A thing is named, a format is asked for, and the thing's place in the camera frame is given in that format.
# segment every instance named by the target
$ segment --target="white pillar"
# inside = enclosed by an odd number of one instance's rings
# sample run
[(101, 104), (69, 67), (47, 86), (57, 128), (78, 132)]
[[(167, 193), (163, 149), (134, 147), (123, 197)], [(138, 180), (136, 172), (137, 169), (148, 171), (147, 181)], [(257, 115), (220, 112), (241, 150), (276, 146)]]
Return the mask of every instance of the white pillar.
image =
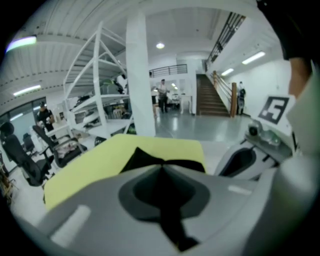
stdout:
[(135, 130), (141, 136), (155, 136), (149, 78), (146, 16), (135, 8), (127, 17), (126, 68)]

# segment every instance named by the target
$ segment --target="person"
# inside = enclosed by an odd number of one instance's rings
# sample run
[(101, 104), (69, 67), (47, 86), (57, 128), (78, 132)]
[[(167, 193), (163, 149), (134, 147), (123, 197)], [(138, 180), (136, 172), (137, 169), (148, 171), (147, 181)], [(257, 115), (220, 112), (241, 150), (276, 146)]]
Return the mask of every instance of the person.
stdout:
[(161, 85), (160, 88), (158, 88), (158, 93), (159, 93), (159, 107), (161, 109), (161, 112), (164, 113), (164, 111), (167, 113), (167, 87), (165, 85), (166, 80), (162, 79), (161, 80)]
[(151, 85), (151, 99), (152, 99), (152, 109), (153, 109), (153, 115), (156, 118), (157, 117), (157, 111), (156, 111), (156, 107), (157, 107), (157, 101), (156, 101), (156, 96), (157, 96), (157, 92), (155, 91), (155, 89), (157, 89), (155, 86)]
[(289, 0), (256, 2), (280, 40), (283, 58), (290, 62), (289, 94), (298, 98), (311, 76), (311, 60), (319, 67), (320, 51), (312, 26), (318, 23), (318, 9), (310, 7), (310, 0), (303, 4)]
[(42, 122), (48, 132), (54, 129), (52, 125), (55, 122), (54, 115), (52, 114), (51, 110), (47, 109), (46, 103), (44, 101), (40, 102), (40, 110), (37, 114), (37, 120), (38, 125), (41, 126)]
[(236, 101), (236, 114), (242, 115), (245, 108), (245, 96), (246, 90), (244, 89), (244, 85), (242, 82), (239, 83), (236, 89), (237, 93), (237, 101)]

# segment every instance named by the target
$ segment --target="ceiling light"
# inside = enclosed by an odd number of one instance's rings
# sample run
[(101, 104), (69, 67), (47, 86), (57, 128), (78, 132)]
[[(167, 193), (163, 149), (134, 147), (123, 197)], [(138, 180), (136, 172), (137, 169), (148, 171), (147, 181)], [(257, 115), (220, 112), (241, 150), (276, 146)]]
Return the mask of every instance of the ceiling light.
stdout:
[(257, 54), (251, 56), (250, 58), (247, 58), (246, 60), (242, 61), (242, 64), (247, 65), (247, 64), (249, 64), (250, 62), (253, 62), (253, 61), (255, 61), (256, 59), (259, 59), (259, 58), (261, 58), (262, 56), (265, 56), (265, 55), (266, 55), (266, 53), (265, 53), (264, 51), (260, 51), (260, 52), (258, 52)]
[(32, 45), (35, 44), (37, 42), (37, 37), (36, 36), (28, 36), (28, 37), (24, 37), (21, 39), (18, 39), (16, 41), (13, 41), (11, 43), (9, 43), (7, 49), (5, 50), (5, 52), (9, 52), (10, 50), (17, 48), (17, 47), (21, 47), (21, 46), (26, 46), (26, 45)]
[(165, 47), (165, 44), (162, 43), (162, 42), (159, 42), (159, 43), (156, 45), (156, 47), (157, 47), (158, 49), (162, 49), (162, 48)]
[(229, 68), (228, 70), (224, 71), (224, 72), (221, 74), (221, 76), (226, 76), (226, 75), (230, 74), (230, 73), (233, 72), (233, 71), (234, 71), (233, 68)]
[(29, 87), (29, 88), (26, 88), (26, 89), (17, 91), (17, 92), (15, 92), (13, 95), (14, 95), (14, 96), (18, 96), (18, 95), (20, 95), (20, 94), (24, 94), (24, 93), (27, 93), (27, 92), (30, 92), (30, 91), (34, 91), (34, 90), (40, 89), (40, 88), (41, 88), (41, 85), (35, 85), (35, 86), (32, 86), (32, 87)]
[(22, 117), (23, 115), (24, 115), (23, 113), (17, 114), (14, 117), (10, 118), (10, 121), (13, 121), (13, 120), (15, 120), (15, 119), (17, 119), (19, 117)]

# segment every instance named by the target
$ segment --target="staircase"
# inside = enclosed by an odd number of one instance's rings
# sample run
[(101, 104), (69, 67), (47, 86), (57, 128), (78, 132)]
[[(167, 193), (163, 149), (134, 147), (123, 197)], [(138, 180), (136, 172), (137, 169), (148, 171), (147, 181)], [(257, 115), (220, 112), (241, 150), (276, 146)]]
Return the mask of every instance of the staircase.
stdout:
[(205, 74), (197, 74), (198, 86), (198, 113), (206, 116), (230, 117), (219, 94)]

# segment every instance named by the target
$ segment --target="office chair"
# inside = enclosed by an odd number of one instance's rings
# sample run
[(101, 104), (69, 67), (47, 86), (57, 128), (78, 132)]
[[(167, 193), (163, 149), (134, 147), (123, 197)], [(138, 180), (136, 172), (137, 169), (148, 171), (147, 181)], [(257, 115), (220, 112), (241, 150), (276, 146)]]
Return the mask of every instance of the office chair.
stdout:
[(45, 180), (48, 180), (46, 174), (49, 174), (54, 156), (47, 157), (46, 151), (49, 149), (49, 147), (47, 147), (39, 153), (39, 155), (44, 155), (45, 159), (35, 162), (31, 156), (24, 151), (18, 138), (13, 133), (14, 126), (10, 122), (1, 126), (3, 149), (17, 166), (22, 168), (22, 173), (30, 186), (41, 186)]
[[(41, 137), (41, 139), (43, 139), (45, 141), (45, 143), (48, 144), (50, 151), (54, 155), (55, 163), (59, 168), (65, 167), (67, 165), (67, 163), (69, 163), (71, 160), (73, 160), (74, 158), (76, 158), (77, 156), (79, 156), (80, 154), (82, 154), (84, 151), (87, 150), (87, 148), (84, 145), (81, 145), (78, 142), (77, 138), (69, 138), (68, 140), (59, 144), (59, 142), (58, 142), (59, 139), (61, 139), (63, 137), (69, 137), (69, 136), (65, 135), (65, 136), (60, 137), (56, 140), (52, 140), (46, 135), (45, 131), (43, 129), (41, 129), (41, 127), (34, 125), (34, 126), (32, 126), (32, 128)], [(75, 150), (67, 153), (64, 156), (64, 158), (59, 158), (59, 154), (58, 154), (57, 149), (59, 147), (61, 147), (62, 145), (65, 145), (71, 141), (76, 142), (77, 148)]]
[(33, 150), (35, 149), (35, 145), (31, 139), (30, 134), (25, 133), (23, 135), (23, 143), (24, 143), (24, 148), (26, 152), (30, 152), (30, 155), (33, 154)]

